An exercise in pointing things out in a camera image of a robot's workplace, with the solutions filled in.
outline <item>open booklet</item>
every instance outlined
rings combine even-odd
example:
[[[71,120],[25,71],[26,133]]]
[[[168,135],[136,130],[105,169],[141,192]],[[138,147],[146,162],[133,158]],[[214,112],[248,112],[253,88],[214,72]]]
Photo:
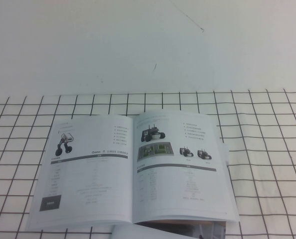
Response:
[[[238,221],[211,118],[182,111],[55,123],[27,229]]]

